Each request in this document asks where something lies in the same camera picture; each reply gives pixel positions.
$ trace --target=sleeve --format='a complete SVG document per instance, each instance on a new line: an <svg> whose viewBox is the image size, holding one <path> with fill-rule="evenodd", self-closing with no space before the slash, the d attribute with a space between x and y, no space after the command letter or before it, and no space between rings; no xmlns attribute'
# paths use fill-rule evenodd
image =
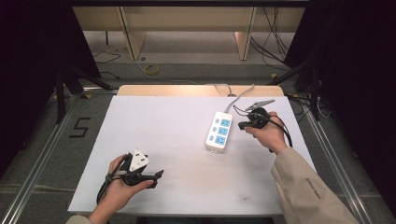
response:
<svg viewBox="0 0 396 224"><path fill-rule="evenodd" d="M83 216L73 216L67 220L66 224L91 224L91 222Z"/></svg>
<svg viewBox="0 0 396 224"><path fill-rule="evenodd" d="M277 155L271 173L288 224L359 223L293 148Z"/></svg>

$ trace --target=blue outlet socket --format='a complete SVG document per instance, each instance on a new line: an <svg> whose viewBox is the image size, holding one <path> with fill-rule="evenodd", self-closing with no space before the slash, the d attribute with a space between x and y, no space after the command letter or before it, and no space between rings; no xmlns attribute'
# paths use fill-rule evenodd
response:
<svg viewBox="0 0 396 224"><path fill-rule="evenodd" d="M227 132L228 132L228 129L220 127L218 133L221 135L227 135Z"/></svg>
<svg viewBox="0 0 396 224"><path fill-rule="evenodd" d="M229 119L222 119L220 125L224 127L229 127L231 121Z"/></svg>
<svg viewBox="0 0 396 224"><path fill-rule="evenodd" d="M216 137L215 143L216 143L216 144L219 144L219 145L224 145L224 143L225 143L225 137L217 136L217 137Z"/></svg>

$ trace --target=background table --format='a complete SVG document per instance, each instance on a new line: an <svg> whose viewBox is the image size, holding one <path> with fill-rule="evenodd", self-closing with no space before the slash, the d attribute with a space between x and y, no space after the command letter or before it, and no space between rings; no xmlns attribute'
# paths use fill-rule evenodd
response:
<svg viewBox="0 0 396 224"><path fill-rule="evenodd" d="M248 88L231 86L236 94ZM275 99L265 108L277 111L288 126L293 145L314 167L288 99L268 96L279 95L279 90L256 87L235 105L245 109L255 102ZM131 96L134 92L140 96ZM135 195L120 213L177 217L280 215L275 181L270 174L276 155L239 130L237 123L247 118L231 108L233 123L225 151L215 154L205 148L213 116L234 99L219 96L224 94L228 94L227 87L122 87L107 110L69 211L91 212L107 165L120 154L139 148L150 159L144 174L162 169L164 174L156 189Z"/></svg>

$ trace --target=person's left hand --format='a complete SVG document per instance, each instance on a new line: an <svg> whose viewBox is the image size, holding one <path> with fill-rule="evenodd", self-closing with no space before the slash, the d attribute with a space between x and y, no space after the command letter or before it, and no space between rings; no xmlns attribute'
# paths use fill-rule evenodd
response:
<svg viewBox="0 0 396 224"><path fill-rule="evenodd" d="M125 155L117 157L110 163L108 172L111 173ZM107 223L117 211L123 208L129 200L139 191L148 188L153 183L146 180L135 186L126 185L121 178L113 180L107 187L104 197L90 214L88 219L91 223Z"/></svg>

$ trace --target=power outlet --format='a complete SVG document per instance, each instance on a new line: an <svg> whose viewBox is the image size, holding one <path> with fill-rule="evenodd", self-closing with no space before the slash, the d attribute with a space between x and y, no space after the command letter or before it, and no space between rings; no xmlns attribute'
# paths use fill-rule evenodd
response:
<svg viewBox="0 0 396 224"><path fill-rule="evenodd" d="M223 152L230 133L232 120L233 116L231 114L222 112L215 114L206 138L207 149L212 152Z"/></svg>

